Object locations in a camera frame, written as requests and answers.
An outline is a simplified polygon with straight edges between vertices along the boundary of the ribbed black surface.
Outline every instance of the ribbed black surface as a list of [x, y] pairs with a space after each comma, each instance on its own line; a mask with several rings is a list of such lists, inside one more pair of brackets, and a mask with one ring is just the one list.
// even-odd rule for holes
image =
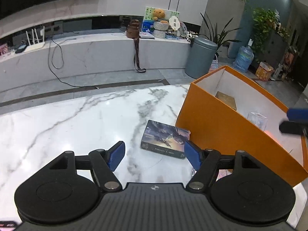
[[88, 216], [56, 227], [24, 223], [18, 231], [291, 231], [288, 224], [247, 227], [216, 213], [206, 197], [184, 190], [182, 184], [129, 183], [119, 193], [104, 196]]

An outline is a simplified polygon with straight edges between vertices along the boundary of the teddy bear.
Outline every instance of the teddy bear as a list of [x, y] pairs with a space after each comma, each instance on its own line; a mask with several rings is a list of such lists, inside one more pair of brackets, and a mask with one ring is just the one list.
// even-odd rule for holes
[[164, 20], [166, 14], [165, 11], [161, 8], [156, 8], [153, 11], [153, 20], [158, 21], [161, 23], [169, 23], [168, 21]]

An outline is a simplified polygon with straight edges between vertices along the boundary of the open orange box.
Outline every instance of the open orange box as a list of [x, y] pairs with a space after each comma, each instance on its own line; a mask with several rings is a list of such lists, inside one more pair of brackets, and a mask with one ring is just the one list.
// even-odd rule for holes
[[[237, 111], [217, 99], [217, 91], [234, 97]], [[190, 140], [201, 149], [224, 155], [247, 151], [295, 186], [308, 177], [308, 153], [304, 137], [279, 131], [287, 110], [257, 83], [223, 66], [191, 83], [176, 126], [190, 130]], [[268, 118], [264, 132], [247, 120], [250, 112]]]

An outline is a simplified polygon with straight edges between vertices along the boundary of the marble tabletop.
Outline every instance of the marble tabletop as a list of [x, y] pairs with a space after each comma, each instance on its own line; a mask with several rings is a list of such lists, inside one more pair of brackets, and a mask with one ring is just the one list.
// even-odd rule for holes
[[[0, 116], [0, 220], [20, 222], [13, 198], [16, 188], [62, 152], [87, 155], [120, 140], [126, 152], [114, 173], [123, 187], [127, 182], [186, 185], [192, 175], [187, 159], [142, 150], [140, 142], [149, 119], [175, 124], [188, 89], [189, 85], [169, 85], [114, 92]], [[89, 171], [77, 173], [91, 179]], [[299, 207], [288, 221], [296, 226], [307, 195], [301, 184], [294, 189]]]

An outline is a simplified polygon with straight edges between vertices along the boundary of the trash can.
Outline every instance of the trash can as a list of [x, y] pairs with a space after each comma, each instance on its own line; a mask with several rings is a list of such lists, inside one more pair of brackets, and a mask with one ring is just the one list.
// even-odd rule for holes
[[208, 73], [218, 46], [203, 37], [195, 37], [192, 41], [185, 73], [198, 79]]

